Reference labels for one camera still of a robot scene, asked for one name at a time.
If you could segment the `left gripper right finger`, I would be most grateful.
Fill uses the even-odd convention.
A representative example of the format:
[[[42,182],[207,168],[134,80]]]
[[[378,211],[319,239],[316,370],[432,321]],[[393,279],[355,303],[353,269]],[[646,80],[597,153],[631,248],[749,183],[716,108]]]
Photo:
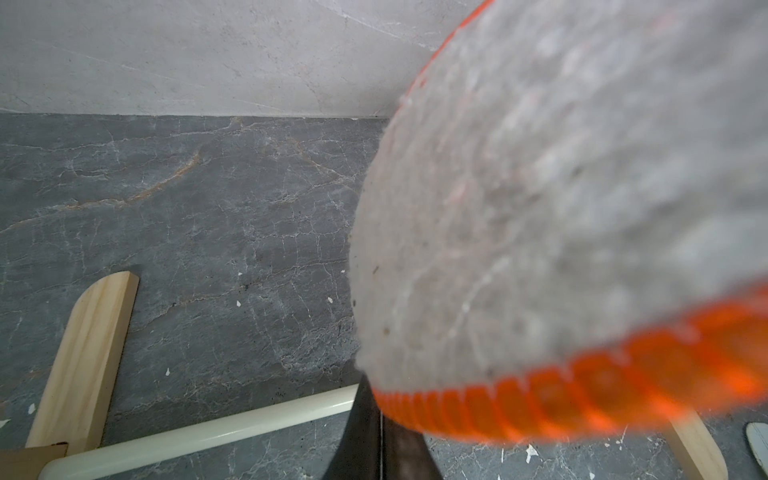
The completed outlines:
[[[387,417],[382,418],[382,478],[442,480],[424,436]]]

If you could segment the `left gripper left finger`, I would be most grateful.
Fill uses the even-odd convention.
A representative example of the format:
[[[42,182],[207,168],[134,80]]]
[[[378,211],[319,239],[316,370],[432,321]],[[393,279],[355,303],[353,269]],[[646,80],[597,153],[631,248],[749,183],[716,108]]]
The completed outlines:
[[[381,472],[381,412],[361,378],[342,438],[323,480],[377,480]]]

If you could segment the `white striped insole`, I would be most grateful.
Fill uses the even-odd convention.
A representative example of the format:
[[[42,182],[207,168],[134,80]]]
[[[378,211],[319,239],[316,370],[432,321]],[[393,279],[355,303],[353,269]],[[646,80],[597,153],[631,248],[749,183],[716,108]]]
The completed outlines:
[[[768,476],[768,424],[764,422],[750,422],[745,427],[745,435],[752,456],[763,472]]]

